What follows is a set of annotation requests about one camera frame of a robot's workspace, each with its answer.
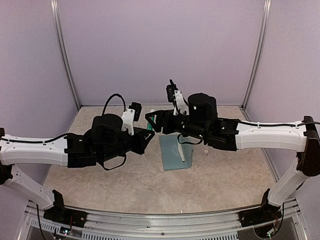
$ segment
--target teal mat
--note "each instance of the teal mat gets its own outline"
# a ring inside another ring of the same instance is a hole
[[[164,170],[187,169],[192,165],[193,148],[190,144],[182,144],[185,161],[182,161],[178,151],[178,135],[159,136],[162,163]],[[180,137],[180,142],[189,142],[187,137]]]

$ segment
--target wall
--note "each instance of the wall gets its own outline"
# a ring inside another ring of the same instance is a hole
[[[20,137],[54,137],[76,115],[50,1],[0,0],[0,126]],[[21,168],[41,183],[48,165]],[[13,240],[28,200],[0,186],[0,240]]]
[[[169,79],[187,97],[241,105],[250,78],[263,0],[59,1],[72,75],[83,105],[113,93],[168,102]]]
[[[320,120],[320,3],[273,0],[262,59],[248,105],[254,121]],[[280,176],[295,153],[269,150]],[[320,177],[306,181],[296,197],[311,239],[320,239]]]

